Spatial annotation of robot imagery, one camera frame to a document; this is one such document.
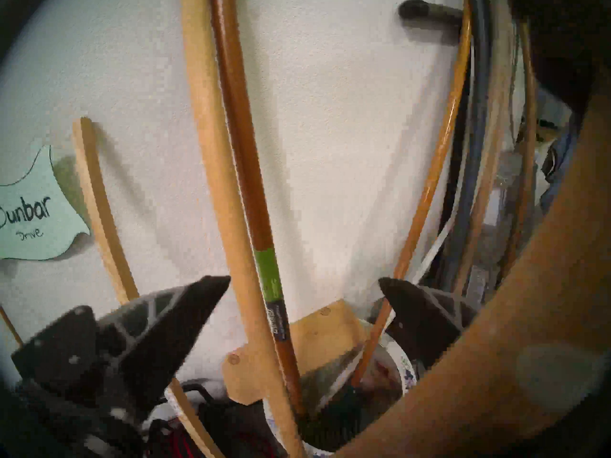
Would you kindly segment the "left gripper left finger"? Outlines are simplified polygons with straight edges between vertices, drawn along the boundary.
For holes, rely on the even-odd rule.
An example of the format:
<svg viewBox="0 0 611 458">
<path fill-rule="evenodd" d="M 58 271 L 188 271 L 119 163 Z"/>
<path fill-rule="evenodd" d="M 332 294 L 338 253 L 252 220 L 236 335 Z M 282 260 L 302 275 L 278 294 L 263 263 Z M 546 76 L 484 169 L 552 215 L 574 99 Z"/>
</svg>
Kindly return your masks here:
<svg viewBox="0 0 611 458">
<path fill-rule="evenodd" d="M 21 378 L 96 410 L 148 416 L 230 286 L 230 276 L 152 292 L 96 318 L 69 310 L 17 349 Z"/>
</svg>

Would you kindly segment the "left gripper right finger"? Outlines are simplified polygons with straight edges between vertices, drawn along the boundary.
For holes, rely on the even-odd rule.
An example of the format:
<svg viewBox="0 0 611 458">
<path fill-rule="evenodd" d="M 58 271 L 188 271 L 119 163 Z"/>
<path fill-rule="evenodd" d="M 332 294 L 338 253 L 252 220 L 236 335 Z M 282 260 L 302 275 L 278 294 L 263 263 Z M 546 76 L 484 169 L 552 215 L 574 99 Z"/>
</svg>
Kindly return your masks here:
<svg viewBox="0 0 611 458">
<path fill-rule="evenodd" d="M 395 312 L 391 336 L 411 360 L 431 369 L 469 327 L 478 302 L 457 294 L 379 278 L 379 287 Z"/>
</svg>

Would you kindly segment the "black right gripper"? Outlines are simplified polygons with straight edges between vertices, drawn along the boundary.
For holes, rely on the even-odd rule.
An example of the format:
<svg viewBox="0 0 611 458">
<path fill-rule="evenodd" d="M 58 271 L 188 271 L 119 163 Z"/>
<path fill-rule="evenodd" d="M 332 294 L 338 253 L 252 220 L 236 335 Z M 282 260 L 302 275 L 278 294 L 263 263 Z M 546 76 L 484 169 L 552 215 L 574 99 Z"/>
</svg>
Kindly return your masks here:
<svg viewBox="0 0 611 458">
<path fill-rule="evenodd" d="M 599 67 L 610 69 L 610 0 L 509 0 L 528 21 L 535 76 L 573 112 L 585 112 Z"/>
</svg>

